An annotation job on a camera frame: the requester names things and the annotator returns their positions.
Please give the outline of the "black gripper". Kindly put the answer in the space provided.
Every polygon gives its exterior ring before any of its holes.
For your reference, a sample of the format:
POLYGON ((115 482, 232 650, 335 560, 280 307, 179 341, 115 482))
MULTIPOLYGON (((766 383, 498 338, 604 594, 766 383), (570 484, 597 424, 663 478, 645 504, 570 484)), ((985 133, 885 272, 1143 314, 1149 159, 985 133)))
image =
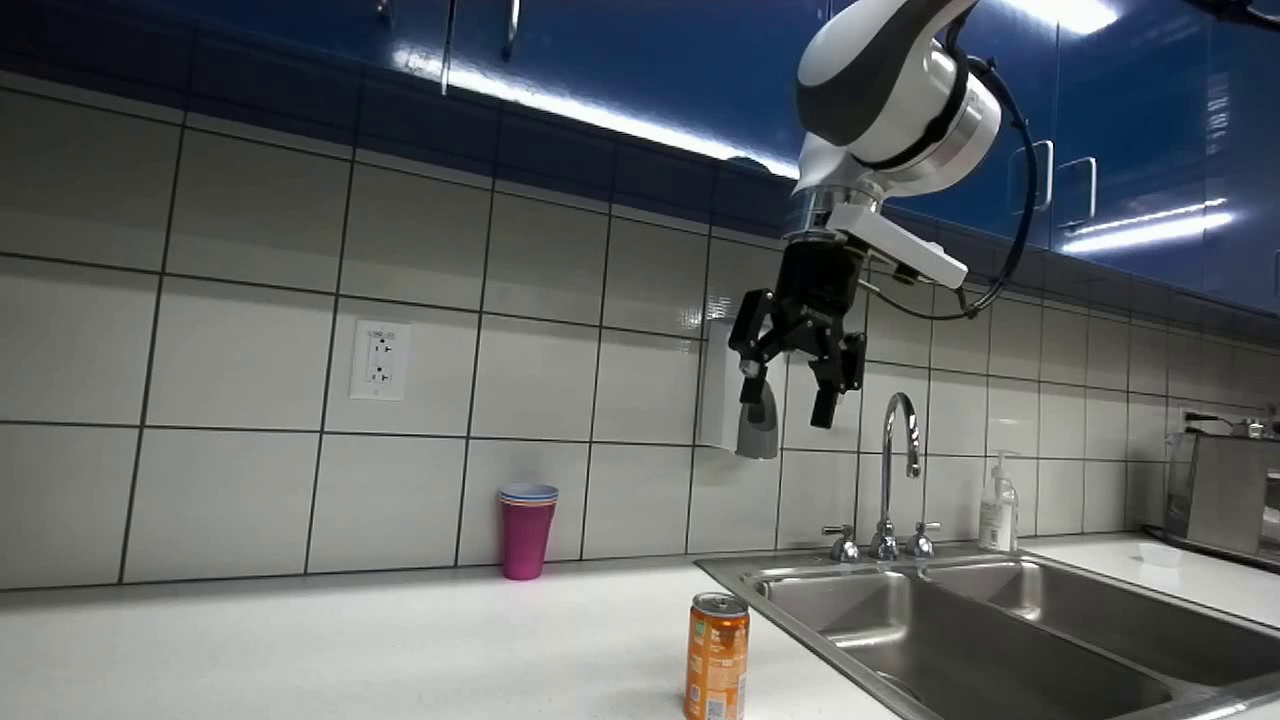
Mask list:
POLYGON ((862 253, 823 233, 798 238, 784 248, 772 287, 745 294, 729 349, 742 358, 742 407, 748 424, 772 424, 768 358, 761 351, 761 328, 768 328, 772 351, 808 351, 817 376, 813 424, 838 421, 838 402, 863 388, 863 341, 846 328, 856 301, 862 253))

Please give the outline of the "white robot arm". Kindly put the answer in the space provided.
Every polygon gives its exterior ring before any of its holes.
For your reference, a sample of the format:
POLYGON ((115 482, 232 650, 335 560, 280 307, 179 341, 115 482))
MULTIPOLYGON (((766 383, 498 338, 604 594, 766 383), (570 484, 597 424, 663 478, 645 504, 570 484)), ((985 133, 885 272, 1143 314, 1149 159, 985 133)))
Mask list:
POLYGON ((817 376, 813 424, 863 383, 863 341, 846 328, 870 262, 960 287, 968 266, 885 215, 892 197, 960 184, 994 148, 1003 110, 958 31, 976 0, 854 0, 800 53, 798 117, 808 221, 789 238, 772 287, 742 301, 742 421, 768 428, 768 364, 800 351, 817 376))

